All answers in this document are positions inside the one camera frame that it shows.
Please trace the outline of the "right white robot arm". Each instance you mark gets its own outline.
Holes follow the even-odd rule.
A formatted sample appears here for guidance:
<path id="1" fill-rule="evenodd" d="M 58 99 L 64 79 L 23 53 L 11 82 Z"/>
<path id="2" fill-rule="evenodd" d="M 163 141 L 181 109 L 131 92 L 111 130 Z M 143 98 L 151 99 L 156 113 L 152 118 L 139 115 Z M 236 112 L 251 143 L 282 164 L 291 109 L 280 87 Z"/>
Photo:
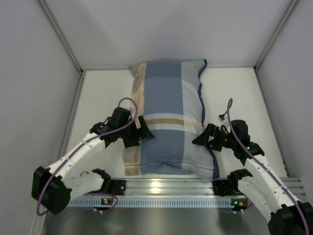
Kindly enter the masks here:
<path id="1" fill-rule="evenodd" d="M 277 176 L 264 151 L 250 140 L 245 121 L 233 120 L 229 127 L 210 123 L 192 143 L 218 152 L 231 149 L 243 165 L 212 182 L 215 195 L 246 196 L 262 214 L 272 235 L 313 233 L 312 205 L 301 202 Z"/>

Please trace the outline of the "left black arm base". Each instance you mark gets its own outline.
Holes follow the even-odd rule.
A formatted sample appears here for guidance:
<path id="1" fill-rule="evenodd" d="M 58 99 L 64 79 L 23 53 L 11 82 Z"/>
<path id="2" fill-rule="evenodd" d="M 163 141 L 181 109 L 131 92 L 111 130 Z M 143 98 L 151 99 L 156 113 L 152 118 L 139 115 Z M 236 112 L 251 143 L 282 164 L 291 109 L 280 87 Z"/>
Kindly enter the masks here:
<path id="1" fill-rule="evenodd" d="M 123 196 L 126 190 L 125 180 L 104 180 L 100 192 L 115 196 Z"/>

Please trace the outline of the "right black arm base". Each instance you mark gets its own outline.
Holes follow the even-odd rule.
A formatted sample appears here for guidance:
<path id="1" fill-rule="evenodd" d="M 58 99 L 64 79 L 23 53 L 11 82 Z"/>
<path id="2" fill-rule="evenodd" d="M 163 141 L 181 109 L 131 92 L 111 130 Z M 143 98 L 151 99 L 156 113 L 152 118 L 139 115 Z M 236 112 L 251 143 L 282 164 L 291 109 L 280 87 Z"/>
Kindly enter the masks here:
<path id="1" fill-rule="evenodd" d="M 213 192 L 216 196 L 234 196 L 241 195 L 238 185 L 226 178 L 212 181 Z"/>

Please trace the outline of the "blue striped pillowcase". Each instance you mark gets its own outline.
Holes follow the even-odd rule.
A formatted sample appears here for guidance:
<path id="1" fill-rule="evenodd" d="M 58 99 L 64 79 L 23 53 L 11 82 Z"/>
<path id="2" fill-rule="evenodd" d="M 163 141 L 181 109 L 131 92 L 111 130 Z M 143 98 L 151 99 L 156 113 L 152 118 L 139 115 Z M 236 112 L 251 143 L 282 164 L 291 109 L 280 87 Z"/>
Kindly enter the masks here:
<path id="1" fill-rule="evenodd" d="M 213 151 L 193 144 L 204 131 L 201 75 L 206 67 L 205 59 L 130 66 L 132 99 L 153 138 L 124 150 L 126 176 L 194 174 L 209 181 L 219 178 Z"/>

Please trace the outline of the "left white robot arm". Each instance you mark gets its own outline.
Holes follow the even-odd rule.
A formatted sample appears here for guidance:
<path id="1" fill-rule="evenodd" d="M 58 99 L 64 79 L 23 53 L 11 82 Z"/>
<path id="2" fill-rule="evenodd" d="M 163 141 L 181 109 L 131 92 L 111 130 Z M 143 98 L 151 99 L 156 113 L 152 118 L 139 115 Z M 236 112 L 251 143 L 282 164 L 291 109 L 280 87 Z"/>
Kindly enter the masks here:
<path id="1" fill-rule="evenodd" d="M 37 200 L 37 215 L 43 215 L 40 207 L 56 215 L 70 201 L 90 192 L 110 193 L 111 176 L 104 170 L 94 169 L 84 176 L 75 177 L 76 171 L 111 143 L 122 139 L 125 148 L 140 145 L 143 139 L 152 139 L 143 116 L 132 116 L 125 108 L 117 107 L 112 116 L 98 122 L 71 151 L 55 163 L 38 167 L 33 174 L 31 196 Z"/>

